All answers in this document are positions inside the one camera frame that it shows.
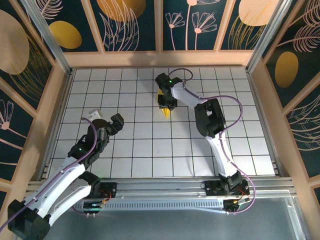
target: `yellow object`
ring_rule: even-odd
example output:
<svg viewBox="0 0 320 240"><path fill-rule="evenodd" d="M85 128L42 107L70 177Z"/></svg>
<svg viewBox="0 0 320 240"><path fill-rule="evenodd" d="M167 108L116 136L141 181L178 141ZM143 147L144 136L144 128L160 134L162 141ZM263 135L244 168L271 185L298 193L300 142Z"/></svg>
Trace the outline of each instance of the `yellow object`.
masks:
<svg viewBox="0 0 320 240"><path fill-rule="evenodd" d="M54 21L49 28L61 47L76 49L82 44L79 31L66 21Z"/></svg>
<svg viewBox="0 0 320 240"><path fill-rule="evenodd" d="M22 73L29 61L28 36L21 24L0 10L0 69L8 74Z"/></svg>
<svg viewBox="0 0 320 240"><path fill-rule="evenodd" d="M170 110L169 108L161 108L163 115L165 116L166 119L170 117Z"/></svg>
<svg viewBox="0 0 320 240"><path fill-rule="evenodd" d="M132 9L136 18L140 17L146 9L146 0L97 0L102 12L109 18L119 22L124 22L125 19L123 2L129 12Z"/></svg>
<svg viewBox="0 0 320 240"><path fill-rule="evenodd" d="M158 100L158 95L163 95L164 93L161 91L161 89L158 90L156 99ZM170 117L170 109L169 108L161 108L161 111L166 119Z"/></svg>
<svg viewBox="0 0 320 240"><path fill-rule="evenodd" d="M240 20L249 26L263 26L269 22L279 0L241 0Z"/></svg>
<svg viewBox="0 0 320 240"><path fill-rule="evenodd" d="M280 55L275 64L275 82L280 88L289 87L295 80L299 68L297 56L290 51Z"/></svg>

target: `purple cable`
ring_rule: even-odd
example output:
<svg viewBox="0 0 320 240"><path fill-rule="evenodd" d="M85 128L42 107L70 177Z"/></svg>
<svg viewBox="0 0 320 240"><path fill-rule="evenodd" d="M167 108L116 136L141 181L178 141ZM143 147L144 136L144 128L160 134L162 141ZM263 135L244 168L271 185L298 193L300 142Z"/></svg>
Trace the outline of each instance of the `purple cable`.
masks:
<svg viewBox="0 0 320 240"><path fill-rule="evenodd" d="M222 134L223 134L227 129L231 128L232 126L234 126L235 124L237 124L237 123L240 121L240 119L242 118L243 112L244 112L244 108L243 108L241 102L240 102L238 99L236 99L235 97L233 97L233 96L218 95L218 96L211 96L211 97L201 97L201 96L198 96L198 95L194 94L192 91L190 91L190 90L188 90L188 89L186 88L186 82L189 81L189 80L191 80L191 79L194 77L194 74L192 73L192 71L190 71L190 70L187 69L187 68L180 67L180 68L177 68L177 69L172 70L172 71L168 74L168 76L170 76L170 74L172 74L172 73L174 73L175 71L178 71L178 70L185 70L185 71L187 71L187 72L189 72L189 73L191 74L191 77L190 77L190 78L185 79L185 80L182 82L182 87L183 87L183 89L184 89L187 93L189 93L190 95L194 96L195 98L200 99L200 100L211 100L211 99L218 99L218 98L227 98L227 99L232 99L232 100L236 101L236 103L239 105L239 108L240 108L240 116L238 117L238 119L237 119L234 123L232 123L231 125L227 126L224 130L222 130L222 131L219 133L219 140L220 140L220 144L221 144L221 147L222 147L222 151L223 151L226 159L228 160L228 162L229 162L232 166L234 166L235 169L237 169L240 173L242 173L242 174L249 180L249 182L252 184L252 187L253 187L253 198L252 198L251 203L250 203L245 209L240 210L240 211L233 212L234 215L239 214L239 213L243 213L243 212L245 212L246 210L248 210L249 208L251 208L251 206L254 204L254 202L255 202L255 200L256 200L256 186L255 186L254 182L251 180L251 178L250 178L247 174L245 174L241 169L239 169L239 168L237 167L237 165L236 165L235 163L233 163L233 162L229 159L229 157L227 156L226 150L225 150L225 148L224 148L224 145L223 145L223 142L222 142L222 138L221 138L221 137L222 137Z"/></svg>
<svg viewBox="0 0 320 240"><path fill-rule="evenodd" d="M77 161L69 164L68 166L66 166L62 172L66 172L68 171L70 168L72 168L73 166L75 166L77 163L81 162L83 159L85 159L86 157L89 156L89 154L94 150L94 148L96 147L97 144L97 140L98 140L98 136L97 136L97 131L96 128L94 126L94 124L87 118L82 117L81 120L85 120L87 121L92 129L93 129L93 133L94 133L94 142L92 147L90 148L90 150L83 155L82 157L80 157ZM54 178L52 178L52 180L27 204L25 205L23 208L21 208L19 211L17 211L15 214L13 214L1 227L0 227L0 233L5 229L5 227L13 220L15 219L21 212L23 212L26 208L28 208L31 204L33 204L46 190L48 190L48 188L51 187L51 185L61 176L63 175L61 171L54 176Z"/></svg>
<svg viewBox="0 0 320 240"><path fill-rule="evenodd" d="M85 214L84 212L78 211L77 209L75 209L74 206L71 207L73 211L75 211L77 214L83 215L83 216L87 216L87 214Z"/></svg>

